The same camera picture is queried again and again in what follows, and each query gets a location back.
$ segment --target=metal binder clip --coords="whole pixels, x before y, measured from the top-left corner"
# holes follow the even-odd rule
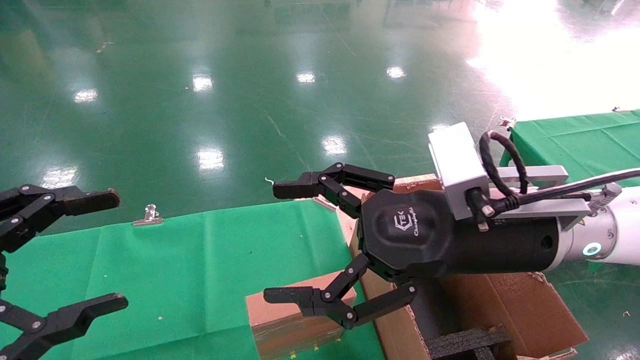
[[[164,219],[160,217],[160,213],[156,210],[156,205],[149,204],[145,207],[145,218],[133,222],[133,226],[162,224]]]

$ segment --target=table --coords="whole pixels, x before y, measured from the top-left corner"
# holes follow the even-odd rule
[[[569,182],[640,167],[640,110],[519,122],[511,130],[524,163],[562,165]],[[500,166],[511,158],[504,154]],[[640,179],[621,181],[640,186]]]
[[[301,200],[42,236],[7,260],[3,298],[39,315],[111,292],[129,299],[43,359],[176,360],[258,359],[244,297],[342,270],[351,256],[335,213]],[[18,335],[0,324],[0,347]],[[370,323],[297,358],[384,356]]]

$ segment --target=gray connector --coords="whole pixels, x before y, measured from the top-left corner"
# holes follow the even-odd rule
[[[606,205],[609,205],[613,199],[617,198],[618,195],[622,193],[622,186],[616,183],[606,184],[602,191],[600,192],[600,196],[597,199],[592,199],[589,201],[589,209],[591,213],[589,216],[594,217],[598,214],[598,210],[604,208]]]

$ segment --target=cardboard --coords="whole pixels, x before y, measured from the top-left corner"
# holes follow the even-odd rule
[[[340,272],[305,280],[289,286],[326,288]],[[350,289],[342,298],[353,306],[356,291]],[[262,360],[277,360],[338,339],[343,328],[326,317],[302,316],[296,304],[269,304],[262,292],[245,298],[249,324]]]
[[[394,187],[398,193],[441,189],[434,175],[397,179]],[[358,195],[364,201],[370,194],[361,191]],[[339,210],[337,214],[355,257],[360,252],[355,221]],[[361,283],[367,299],[390,291],[392,286],[372,272],[367,272]],[[454,275],[442,279],[442,284],[464,329],[504,326],[511,336],[515,355],[543,358],[588,340],[543,275]],[[375,320],[375,325],[387,360],[430,360],[409,307]]]

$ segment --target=glowing ring light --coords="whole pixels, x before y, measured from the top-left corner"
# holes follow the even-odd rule
[[[593,256],[595,254],[598,254],[600,250],[602,250],[602,245],[600,245],[600,243],[589,243],[584,247],[582,253],[585,256]]]

